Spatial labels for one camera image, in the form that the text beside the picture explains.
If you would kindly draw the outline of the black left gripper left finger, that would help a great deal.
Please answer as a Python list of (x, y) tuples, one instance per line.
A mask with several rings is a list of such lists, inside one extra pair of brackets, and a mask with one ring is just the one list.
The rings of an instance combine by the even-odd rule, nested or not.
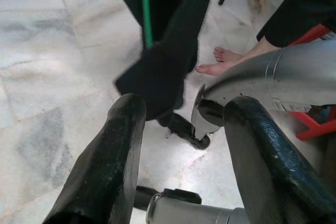
[(44, 223), (129, 223), (146, 119), (144, 100), (125, 94), (77, 158)]

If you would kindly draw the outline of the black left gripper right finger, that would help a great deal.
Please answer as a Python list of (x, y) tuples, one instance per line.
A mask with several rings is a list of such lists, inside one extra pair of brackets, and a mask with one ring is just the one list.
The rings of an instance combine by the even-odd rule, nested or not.
[(223, 120), (251, 223), (335, 223), (335, 197), (256, 99), (232, 99)]

